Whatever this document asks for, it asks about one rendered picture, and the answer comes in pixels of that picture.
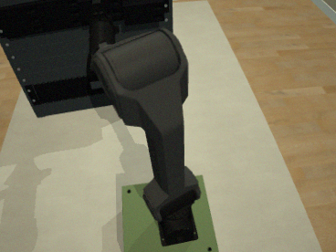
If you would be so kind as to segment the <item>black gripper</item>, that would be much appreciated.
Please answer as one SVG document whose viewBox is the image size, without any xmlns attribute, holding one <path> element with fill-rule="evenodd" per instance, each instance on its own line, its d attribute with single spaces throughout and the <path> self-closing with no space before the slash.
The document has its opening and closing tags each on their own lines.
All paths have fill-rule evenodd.
<svg viewBox="0 0 336 252">
<path fill-rule="evenodd" d="M 119 26 L 113 25 L 112 17 L 104 11 L 101 0 L 92 0 L 92 14 L 89 22 L 89 40 L 98 31 L 108 31 L 113 34 L 114 38 L 120 33 Z"/>
</svg>

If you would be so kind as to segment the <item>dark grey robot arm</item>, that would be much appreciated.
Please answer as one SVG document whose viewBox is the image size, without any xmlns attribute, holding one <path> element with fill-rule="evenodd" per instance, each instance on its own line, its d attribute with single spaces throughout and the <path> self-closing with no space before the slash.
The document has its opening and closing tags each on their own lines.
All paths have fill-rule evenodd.
<svg viewBox="0 0 336 252">
<path fill-rule="evenodd" d="M 188 60 L 181 43 L 166 28 L 117 43 L 110 32 L 98 31 L 91 36 L 89 49 L 87 78 L 99 79 L 126 126 L 145 131 L 154 178 L 142 197 L 158 221 L 162 246 L 197 240 L 191 206 L 201 190 L 184 166 Z"/>
</svg>

